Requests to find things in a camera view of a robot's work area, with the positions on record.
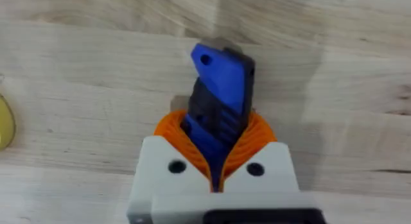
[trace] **white plastic mount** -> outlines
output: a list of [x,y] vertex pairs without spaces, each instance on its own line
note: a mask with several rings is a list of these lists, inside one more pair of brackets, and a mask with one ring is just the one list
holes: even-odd
[[[172,173],[172,162],[185,170]],[[263,168],[252,175],[250,164]],[[128,218],[131,224],[201,223],[215,209],[314,208],[299,192],[287,145],[268,143],[238,168],[224,184],[224,193],[210,193],[210,183],[166,139],[146,137],[134,177]]]

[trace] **wood grain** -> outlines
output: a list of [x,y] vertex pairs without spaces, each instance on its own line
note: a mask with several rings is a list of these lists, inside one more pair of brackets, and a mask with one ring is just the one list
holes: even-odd
[[409,2],[0,0],[18,126],[0,223],[126,223],[141,141],[191,93],[204,37],[256,60],[254,107],[329,223],[409,223]]
[[406,55],[410,0],[0,0],[0,18]]
[[[1,161],[132,175],[143,137],[191,93],[197,41],[1,22],[0,86],[19,129]],[[397,172],[411,170],[411,117],[391,112],[410,106],[398,98],[408,59],[242,48],[258,63],[254,106],[304,190],[411,198],[411,174]]]

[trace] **orange plastic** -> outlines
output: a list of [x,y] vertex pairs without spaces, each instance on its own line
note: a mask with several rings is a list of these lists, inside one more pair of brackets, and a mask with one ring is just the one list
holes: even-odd
[[[174,148],[183,154],[194,167],[209,179],[210,188],[212,188],[211,172],[206,159],[191,142],[186,133],[180,128],[180,124],[185,115],[185,110],[169,113],[159,122],[154,131],[154,135],[163,136],[172,146],[174,146]],[[227,177],[272,141],[277,141],[277,139],[271,131],[270,126],[260,115],[251,112],[248,127],[245,129],[224,163],[219,191],[223,191],[224,181]]]
[[165,116],[154,131],[154,135],[163,136],[174,148],[176,148],[186,159],[194,165],[204,176],[210,181],[211,172],[206,159],[201,154],[200,150],[191,142],[180,124],[187,114],[185,110],[170,112]]
[[220,179],[219,191],[224,190],[224,181],[254,154],[259,152],[269,142],[277,141],[270,126],[255,112],[251,112],[249,125],[238,139],[224,162]]

